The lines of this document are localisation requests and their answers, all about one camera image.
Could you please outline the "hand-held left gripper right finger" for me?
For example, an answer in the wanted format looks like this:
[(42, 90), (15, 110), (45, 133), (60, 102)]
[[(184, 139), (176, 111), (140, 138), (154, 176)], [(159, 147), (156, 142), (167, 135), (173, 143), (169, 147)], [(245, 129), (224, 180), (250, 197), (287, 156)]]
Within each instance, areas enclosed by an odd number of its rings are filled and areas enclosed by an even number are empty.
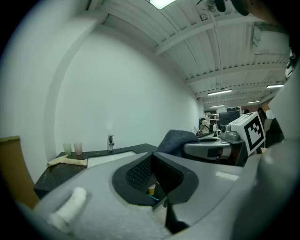
[(166, 228), (172, 234), (234, 234), (243, 202), (255, 184), (255, 156), (244, 167), (218, 165), (153, 154), (154, 166), (167, 167), (159, 181), (170, 191)]

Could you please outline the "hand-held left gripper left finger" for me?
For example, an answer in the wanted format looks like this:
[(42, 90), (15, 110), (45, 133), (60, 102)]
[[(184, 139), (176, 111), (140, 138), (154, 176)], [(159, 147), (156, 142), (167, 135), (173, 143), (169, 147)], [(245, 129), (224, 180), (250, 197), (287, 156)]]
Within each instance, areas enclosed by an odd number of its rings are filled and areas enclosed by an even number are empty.
[(48, 193), (34, 208), (51, 239), (165, 240), (170, 231), (151, 206), (126, 202), (113, 187), (120, 167), (146, 157), (136, 154), (85, 169)]

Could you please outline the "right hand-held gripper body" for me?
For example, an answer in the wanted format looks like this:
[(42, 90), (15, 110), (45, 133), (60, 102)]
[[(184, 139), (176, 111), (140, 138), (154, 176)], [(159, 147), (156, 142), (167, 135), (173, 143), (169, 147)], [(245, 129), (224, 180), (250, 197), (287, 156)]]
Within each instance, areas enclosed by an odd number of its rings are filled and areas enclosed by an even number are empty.
[(244, 166), (248, 157), (265, 142), (265, 133), (257, 112), (244, 114), (221, 127), (219, 137), (230, 143), (231, 158), (236, 166)]

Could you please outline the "dark blue cloth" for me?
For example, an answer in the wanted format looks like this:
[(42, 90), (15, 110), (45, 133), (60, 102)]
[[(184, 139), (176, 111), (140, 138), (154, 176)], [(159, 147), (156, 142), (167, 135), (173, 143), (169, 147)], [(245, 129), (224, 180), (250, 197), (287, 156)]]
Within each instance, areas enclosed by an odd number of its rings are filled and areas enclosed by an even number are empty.
[(189, 131), (171, 129), (167, 132), (156, 152), (166, 153), (177, 157), (184, 155), (183, 146), (186, 143), (199, 143), (198, 137)]

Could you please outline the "dark computer monitor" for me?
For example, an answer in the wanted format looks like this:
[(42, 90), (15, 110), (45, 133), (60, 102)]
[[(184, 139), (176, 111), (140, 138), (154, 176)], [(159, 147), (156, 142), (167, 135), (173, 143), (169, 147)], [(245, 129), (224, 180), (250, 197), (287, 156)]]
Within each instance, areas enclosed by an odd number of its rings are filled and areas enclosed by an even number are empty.
[(232, 111), (232, 112), (220, 112), (219, 113), (219, 124), (220, 125), (228, 125), (232, 121), (238, 119), (240, 117), (240, 112)]

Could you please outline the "wooden squeegee tool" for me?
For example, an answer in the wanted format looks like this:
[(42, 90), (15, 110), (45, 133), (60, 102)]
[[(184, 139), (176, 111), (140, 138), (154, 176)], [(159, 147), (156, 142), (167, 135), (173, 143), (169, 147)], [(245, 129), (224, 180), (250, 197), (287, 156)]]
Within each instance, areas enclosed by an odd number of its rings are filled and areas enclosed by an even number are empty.
[(55, 158), (47, 163), (47, 167), (54, 166), (57, 164), (69, 164), (69, 165), (81, 165), (87, 166), (87, 159), (70, 159), (68, 155)]

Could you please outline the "brown cardboard sheet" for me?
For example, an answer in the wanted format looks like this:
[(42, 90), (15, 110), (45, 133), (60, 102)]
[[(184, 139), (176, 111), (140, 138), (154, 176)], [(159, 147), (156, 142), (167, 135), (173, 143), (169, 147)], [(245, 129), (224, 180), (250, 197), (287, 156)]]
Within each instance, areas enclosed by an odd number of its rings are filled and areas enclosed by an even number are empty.
[(31, 209), (39, 202), (18, 136), (0, 138), (0, 176), (13, 200)]

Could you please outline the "square ceiling light panel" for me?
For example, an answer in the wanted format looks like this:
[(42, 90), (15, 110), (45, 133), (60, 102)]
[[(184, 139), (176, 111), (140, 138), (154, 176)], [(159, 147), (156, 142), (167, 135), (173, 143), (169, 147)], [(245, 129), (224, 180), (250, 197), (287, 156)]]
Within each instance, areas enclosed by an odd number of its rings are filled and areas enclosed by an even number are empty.
[(150, 0), (150, 4), (153, 5), (156, 9), (161, 10), (176, 0)]

